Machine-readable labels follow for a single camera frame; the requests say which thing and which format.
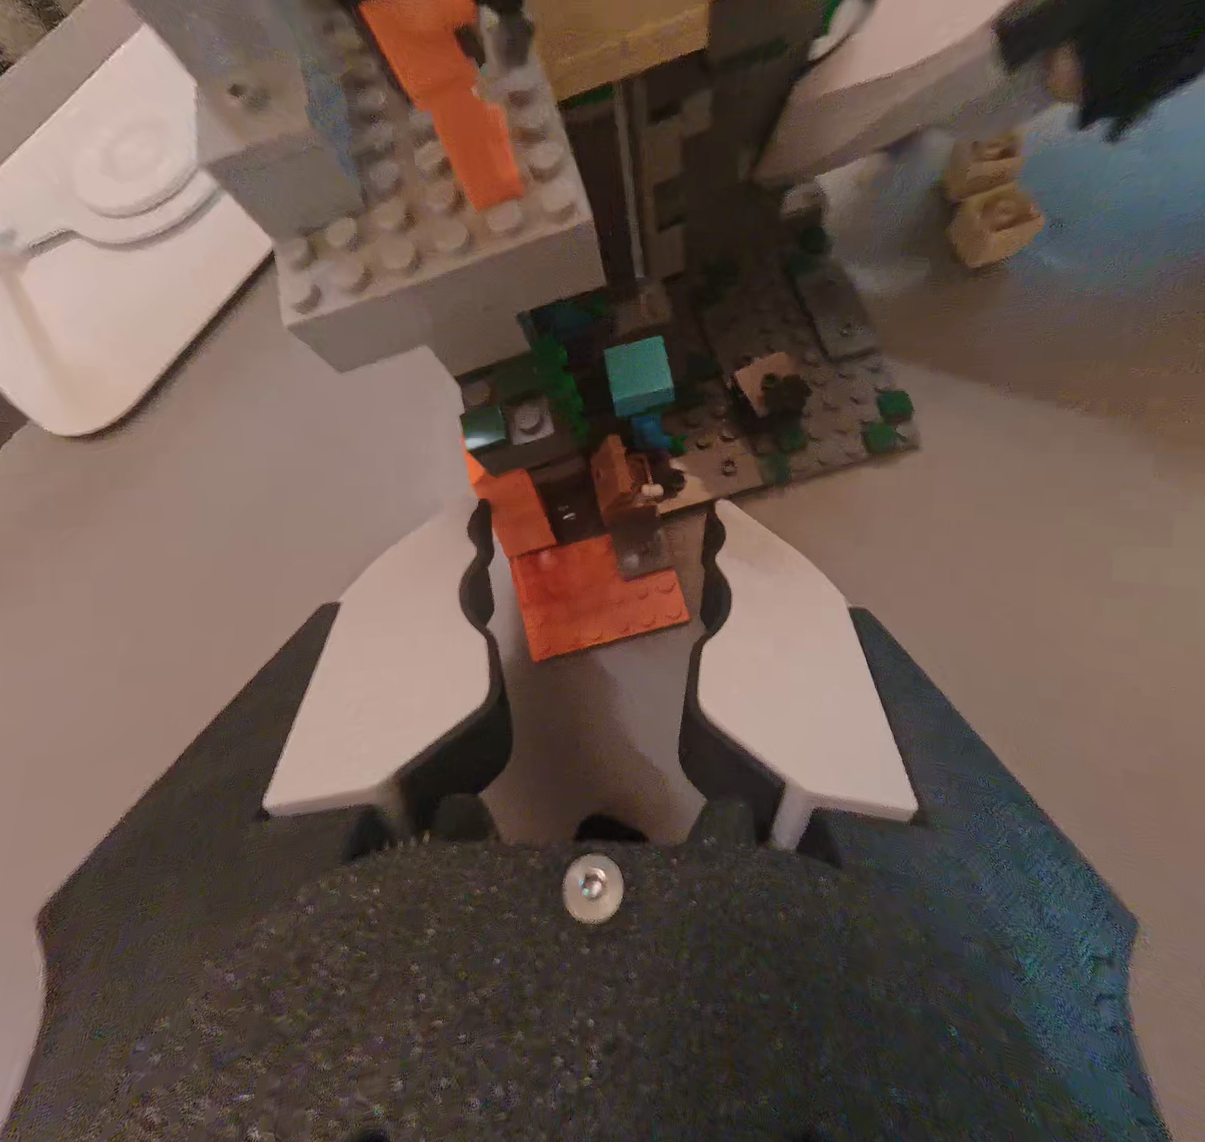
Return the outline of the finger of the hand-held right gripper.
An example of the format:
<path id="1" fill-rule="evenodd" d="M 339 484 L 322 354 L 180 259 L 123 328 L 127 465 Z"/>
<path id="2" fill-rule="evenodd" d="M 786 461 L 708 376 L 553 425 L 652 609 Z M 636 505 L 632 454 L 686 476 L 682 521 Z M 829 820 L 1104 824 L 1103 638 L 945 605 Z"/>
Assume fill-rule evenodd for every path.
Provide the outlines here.
<path id="1" fill-rule="evenodd" d="M 928 129 L 979 140 L 1056 105 L 1041 58 L 1010 70 L 998 19 L 1020 0 L 874 0 L 799 79 L 753 170 L 791 187 Z"/>

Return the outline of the white book stand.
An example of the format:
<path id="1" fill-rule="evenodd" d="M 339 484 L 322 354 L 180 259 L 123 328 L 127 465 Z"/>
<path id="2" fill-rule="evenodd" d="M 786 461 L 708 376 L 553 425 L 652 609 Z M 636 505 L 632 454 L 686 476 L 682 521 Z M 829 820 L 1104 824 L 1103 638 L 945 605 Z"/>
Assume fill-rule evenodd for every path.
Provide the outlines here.
<path id="1" fill-rule="evenodd" d="M 2 391 L 44 432 L 124 419 L 270 257 L 203 169 L 195 94 L 126 0 L 3 75 Z"/>

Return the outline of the teal-headed toy figure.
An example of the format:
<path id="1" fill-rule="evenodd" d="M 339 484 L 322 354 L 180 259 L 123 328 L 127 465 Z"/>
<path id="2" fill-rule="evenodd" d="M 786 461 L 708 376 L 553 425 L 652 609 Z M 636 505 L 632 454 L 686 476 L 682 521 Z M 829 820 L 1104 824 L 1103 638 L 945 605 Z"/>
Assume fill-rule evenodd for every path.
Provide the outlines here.
<path id="1" fill-rule="evenodd" d="M 614 413 L 627 424 L 633 446 L 685 455 L 686 441 L 666 424 L 666 415 L 678 404 L 666 338 L 652 336 L 611 346 L 604 365 Z"/>

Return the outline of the orange toy minifigure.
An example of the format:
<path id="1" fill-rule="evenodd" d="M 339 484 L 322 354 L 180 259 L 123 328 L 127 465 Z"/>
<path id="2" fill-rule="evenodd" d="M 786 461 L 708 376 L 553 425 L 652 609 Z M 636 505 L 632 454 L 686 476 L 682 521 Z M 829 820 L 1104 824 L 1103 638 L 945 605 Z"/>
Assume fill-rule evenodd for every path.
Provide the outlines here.
<path id="1" fill-rule="evenodd" d="M 503 109 L 479 95 L 462 36 L 479 12 L 525 23 L 525 0 L 336 0 L 358 15 L 415 108 L 429 115 L 466 199 L 486 212 L 523 198 Z"/>

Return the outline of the toy brick building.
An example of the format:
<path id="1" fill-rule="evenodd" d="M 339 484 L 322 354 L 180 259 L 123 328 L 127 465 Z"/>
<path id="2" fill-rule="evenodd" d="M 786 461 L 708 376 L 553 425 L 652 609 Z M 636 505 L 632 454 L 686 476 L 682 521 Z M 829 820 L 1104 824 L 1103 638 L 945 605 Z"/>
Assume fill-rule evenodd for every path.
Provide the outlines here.
<path id="1" fill-rule="evenodd" d="M 429 348 L 464 394 L 537 662 L 686 621 L 672 513 L 918 448 L 810 200 L 752 184 L 832 0 L 525 0 L 462 36 L 524 192 L 466 199 L 336 0 L 128 0 L 199 80 L 203 159 L 274 234 L 282 319 L 336 367 Z M 664 336 L 682 457 L 633 446 L 604 353 Z"/>

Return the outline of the tan toy brick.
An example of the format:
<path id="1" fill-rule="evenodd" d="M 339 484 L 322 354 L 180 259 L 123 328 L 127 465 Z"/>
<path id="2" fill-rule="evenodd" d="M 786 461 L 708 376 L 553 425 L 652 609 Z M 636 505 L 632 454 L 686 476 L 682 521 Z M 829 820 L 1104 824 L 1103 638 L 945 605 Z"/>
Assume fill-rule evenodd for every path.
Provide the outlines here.
<path id="1" fill-rule="evenodd" d="M 1017 182 L 1025 165 L 1025 133 L 1010 130 L 986 140 L 954 142 L 943 175 L 943 192 L 950 204 Z"/>
<path id="2" fill-rule="evenodd" d="M 1008 261 L 1032 245 L 1046 216 L 1017 183 L 960 203 L 946 234 L 957 259 L 971 270 Z"/>

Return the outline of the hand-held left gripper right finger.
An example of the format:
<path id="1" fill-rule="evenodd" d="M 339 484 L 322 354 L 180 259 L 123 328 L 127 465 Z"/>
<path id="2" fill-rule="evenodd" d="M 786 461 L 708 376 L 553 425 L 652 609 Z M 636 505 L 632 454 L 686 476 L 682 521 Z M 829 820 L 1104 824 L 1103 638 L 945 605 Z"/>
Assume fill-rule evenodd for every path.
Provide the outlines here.
<path id="1" fill-rule="evenodd" d="M 754 841 L 779 850 L 798 850 L 820 812 L 916 824 L 919 796 L 843 592 L 729 500 L 708 511 L 702 569 L 678 744 L 693 787 L 740 805 Z"/>

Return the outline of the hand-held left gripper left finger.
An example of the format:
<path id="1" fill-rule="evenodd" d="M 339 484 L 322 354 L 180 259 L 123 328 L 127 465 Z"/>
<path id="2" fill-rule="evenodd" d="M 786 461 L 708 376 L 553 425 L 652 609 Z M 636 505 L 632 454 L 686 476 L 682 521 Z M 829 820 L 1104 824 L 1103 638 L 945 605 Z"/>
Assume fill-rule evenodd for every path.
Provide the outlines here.
<path id="1" fill-rule="evenodd" d="M 499 776 L 510 720 L 493 558 L 490 503 L 456 498 L 354 579 L 264 792 L 266 816 L 419 816 L 423 799 Z"/>

